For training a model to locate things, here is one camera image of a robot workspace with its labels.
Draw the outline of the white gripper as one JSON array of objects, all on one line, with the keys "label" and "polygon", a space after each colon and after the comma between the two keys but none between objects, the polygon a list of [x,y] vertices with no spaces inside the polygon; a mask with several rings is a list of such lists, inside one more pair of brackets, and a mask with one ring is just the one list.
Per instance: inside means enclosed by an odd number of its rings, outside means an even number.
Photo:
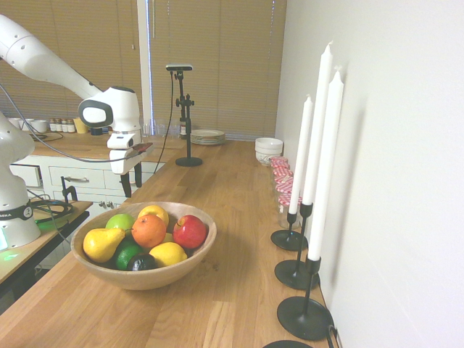
[{"label": "white gripper", "polygon": [[132,189],[130,175],[128,173],[134,167],[135,183],[137,188],[142,187],[142,163],[143,155],[133,149],[141,144],[141,130],[131,132],[114,131],[109,137],[107,147],[110,149],[112,172],[120,176],[120,182],[126,198],[131,198]]}]

